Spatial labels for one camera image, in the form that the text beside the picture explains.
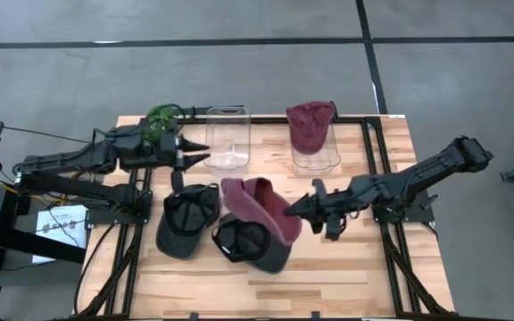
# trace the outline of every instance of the black baseball cap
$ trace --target black baseball cap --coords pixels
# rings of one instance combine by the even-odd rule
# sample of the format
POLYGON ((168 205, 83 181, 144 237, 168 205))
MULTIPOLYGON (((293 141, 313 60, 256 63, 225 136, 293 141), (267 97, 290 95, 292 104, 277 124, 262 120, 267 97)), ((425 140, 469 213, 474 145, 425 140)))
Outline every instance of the black baseball cap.
POLYGON ((156 246, 176 259, 188 259, 203 230, 220 216, 220 189, 217 184, 189 185, 164 199, 164 213, 158 225, 156 246))
POLYGON ((291 254, 291 246, 280 242, 263 224, 244 222, 232 213, 220 218, 211 238, 231 262, 244 261, 271 274, 281 272, 291 254))

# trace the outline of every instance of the maroon baseball cap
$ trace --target maroon baseball cap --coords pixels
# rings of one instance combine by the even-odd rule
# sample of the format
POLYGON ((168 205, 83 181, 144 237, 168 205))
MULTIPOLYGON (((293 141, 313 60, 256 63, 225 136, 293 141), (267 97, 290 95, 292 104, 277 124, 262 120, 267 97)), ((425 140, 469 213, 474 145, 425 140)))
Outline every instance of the maroon baseball cap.
POLYGON ((286 118, 295 150, 305 155, 320 151, 335 111, 331 102, 308 102, 287 108, 286 118))
POLYGON ((301 233, 301 219, 286 216, 290 204, 273 191, 272 183, 263 177, 243 181, 238 178, 221 180, 223 202, 237 218, 264 225, 273 236, 289 246, 301 233))

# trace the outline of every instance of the wooden table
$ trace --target wooden table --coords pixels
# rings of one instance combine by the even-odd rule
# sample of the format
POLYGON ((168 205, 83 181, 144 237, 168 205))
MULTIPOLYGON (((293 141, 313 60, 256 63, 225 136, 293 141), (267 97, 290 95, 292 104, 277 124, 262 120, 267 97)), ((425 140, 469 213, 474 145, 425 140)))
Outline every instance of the wooden table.
MULTIPOLYGON (((118 126, 137 123, 139 116, 122 116, 118 126)), ((382 116, 385 143, 392 170, 402 170, 416 162, 410 131, 404 117, 382 116)), ((321 177, 327 190, 344 189, 351 177, 369 172, 359 125, 334 125, 342 162, 321 177)), ((205 125, 187 125, 184 136, 205 141, 205 125)), ((311 177, 297 177, 286 125, 253 125, 251 162, 246 177, 266 177, 289 202, 313 192, 311 177)), ((372 133, 376 160, 377 143, 372 133)), ((104 180, 106 185, 128 182, 128 174, 117 170, 104 180)), ((185 184, 219 182, 202 163, 184 175, 185 184)), ((162 200, 170 192, 170 170, 153 174, 154 203, 150 222, 145 226, 139 254, 131 316, 189 317, 309 317, 320 311, 323 317, 390 317, 394 315, 384 249, 378 225, 371 210, 349 222, 338 242, 314 235, 308 222, 295 242, 285 270, 278 275, 262 273, 245 263, 230 263, 205 234, 196 257, 178 260, 156 248, 154 238, 162 216, 162 200)), ((437 301, 453 309, 444 266, 435 236, 418 223, 404 224, 413 270, 437 301)), ((106 226, 93 230, 87 259, 106 226)), ((111 273, 118 227, 106 237, 82 284, 79 306, 84 308, 111 273)), ((398 270, 403 306, 410 310, 405 280, 398 270)), ((121 311, 121 278, 115 312, 121 311)))

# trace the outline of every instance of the transparent plastic bin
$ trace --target transparent plastic bin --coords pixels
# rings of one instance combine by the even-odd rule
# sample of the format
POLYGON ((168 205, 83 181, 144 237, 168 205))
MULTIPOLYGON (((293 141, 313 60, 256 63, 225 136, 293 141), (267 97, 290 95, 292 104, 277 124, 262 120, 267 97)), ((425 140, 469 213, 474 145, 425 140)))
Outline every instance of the transparent plastic bin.
POLYGON ((213 107, 207 111, 205 144, 210 157, 203 164, 214 175, 243 175, 251 150, 251 114, 245 107, 213 107))
POLYGON ((336 148, 335 130, 328 125, 325 143, 314 154, 303 154, 291 145, 293 151, 293 172, 298 176, 326 175, 340 164, 340 154, 336 148))

